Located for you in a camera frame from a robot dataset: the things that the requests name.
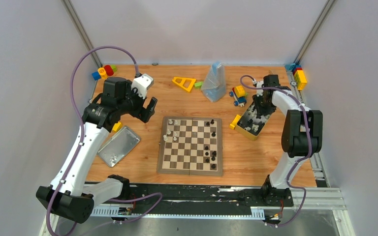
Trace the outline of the wooden chess board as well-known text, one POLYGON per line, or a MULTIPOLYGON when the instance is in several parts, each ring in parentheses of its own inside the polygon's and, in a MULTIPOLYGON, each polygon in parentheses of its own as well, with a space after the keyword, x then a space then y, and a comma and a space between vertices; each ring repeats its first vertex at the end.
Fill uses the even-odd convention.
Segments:
POLYGON ((157 172, 223 175, 222 119, 166 116, 162 120, 157 172))

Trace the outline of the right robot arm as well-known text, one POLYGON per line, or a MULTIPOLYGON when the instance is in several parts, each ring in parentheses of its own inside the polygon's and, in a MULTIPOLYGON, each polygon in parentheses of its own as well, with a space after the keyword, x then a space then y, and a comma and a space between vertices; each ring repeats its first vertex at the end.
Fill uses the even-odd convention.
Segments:
POLYGON ((288 87, 281 86, 277 75, 267 75, 253 87, 257 95, 254 106, 264 116, 280 109, 285 116, 281 145, 283 154, 275 170, 266 178, 261 198, 267 205, 287 199, 291 180, 302 163, 322 147, 322 120, 319 110, 301 103, 288 87))

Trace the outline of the yellow tin with chess pieces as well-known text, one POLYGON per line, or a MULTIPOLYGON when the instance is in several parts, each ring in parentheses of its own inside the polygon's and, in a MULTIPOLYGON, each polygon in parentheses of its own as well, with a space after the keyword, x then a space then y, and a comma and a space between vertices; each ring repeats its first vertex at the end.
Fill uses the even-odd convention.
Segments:
POLYGON ((270 114, 263 115, 252 103, 246 111, 236 118, 234 130, 251 141, 255 141, 265 124, 268 122, 270 114))

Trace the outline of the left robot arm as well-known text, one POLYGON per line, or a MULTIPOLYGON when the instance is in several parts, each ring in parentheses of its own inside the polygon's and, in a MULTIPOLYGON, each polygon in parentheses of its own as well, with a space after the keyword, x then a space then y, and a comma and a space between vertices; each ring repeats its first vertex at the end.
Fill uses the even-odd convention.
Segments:
POLYGON ((147 123, 155 113, 157 99, 144 102, 154 79, 147 74, 132 81, 109 77, 103 91, 84 109, 80 129, 62 168, 48 187, 41 186, 36 197, 52 214, 82 224, 93 209, 110 200, 126 203, 131 197, 129 180, 110 175, 105 181, 85 187, 85 180, 100 147, 122 115, 129 114, 147 123))

